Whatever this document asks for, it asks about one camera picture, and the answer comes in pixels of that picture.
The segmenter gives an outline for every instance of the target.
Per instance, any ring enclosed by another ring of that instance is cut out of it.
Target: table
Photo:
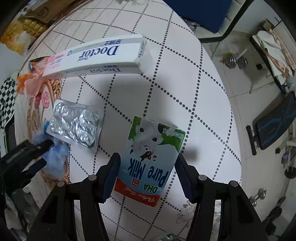
[[[82,181],[122,153],[135,115],[186,131],[181,152],[200,174],[228,183],[241,182],[237,128],[219,74],[199,40],[163,1],[92,1],[44,33],[29,59],[58,53],[83,42],[123,34],[142,33],[154,64],[144,74],[99,74],[47,81],[32,99],[16,99],[17,144],[31,139],[45,119],[50,119],[57,98],[105,109],[103,128],[95,154],[70,147],[63,179]],[[42,98],[49,99],[43,106]],[[57,180],[44,171],[31,182],[32,193],[42,205]],[[195,204],[184,196],[175,169],[156,207],[112,192],[100,205],[110,240],[153,240],[164,232],[185,239]],[[213,233],[217,234],[219,212]],[[78,238],[84,240],[75,201]]]

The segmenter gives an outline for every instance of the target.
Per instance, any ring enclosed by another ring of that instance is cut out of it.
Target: tile floor
[[[249,46],[249,50],[245,54],[248,60],[248,66],[245,70],[240,70],[238,67],[229,69],[220,63],[221,55],[219,55],[219,51],[212,60],[227,90],[234,112],[242,157],[242,187],[248,197],[255,195],[259,188],[267,190],[266,198],[259,200],[255,208],[260,219],[264,220],[276,205],[285,181],[284,169],[281,164],[283,152],[275,154],[275,149],[288,134],[283,134],[265,150],[258,148],[257,155],[252,155],[246,126],[252,126],[253,120],[263,111],[266,111],[268,106],[270,108],[271,102],[278,103],[281,94],[272,77],[266,78],[264,70],[257,70],[256,64],[263,63],[263,61],[247,41],[248,38],[246,37],[239,39],[237,36],[229,35],[223,41],[222,50],[220,51],[222,53],[223,49],[233,48],[234,42],[236,44],[243,43],[243,46],[238,46],[239,51]],[[215,43],[203,45],[211,56],[211,50],[213,51]],[[252,82],[253,90],[250,94],[249,90]]]

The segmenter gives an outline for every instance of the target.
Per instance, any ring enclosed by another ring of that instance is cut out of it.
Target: milk carton
[[[142,34],[129,34],[83,43],[51,56],[43,72],[48,79],[89,74],[142,74],[152,57]]]
[[[115,191],[155,207],[177,160],[185,132],[135,116]]]

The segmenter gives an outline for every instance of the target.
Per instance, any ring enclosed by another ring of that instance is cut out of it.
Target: black and white checkered fabric
[[[3,130],[15,111],[16,88],[14,80],[7,78],[0,89],[0,128]]]

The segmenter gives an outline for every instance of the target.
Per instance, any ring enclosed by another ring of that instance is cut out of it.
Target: blue plastic bag
[[[46,166],[44,167],[44,171],[58,180],[61,180],[64,163],[69,155],[69,147],[66,142],[46,133],[48,125],[49,121],[45,122],[44,128],[35,134],[33,137],[33,144],[37,145],[45,140],[52,140],[54,144],[50,147],[48,152],[41,156],[47,162]]]

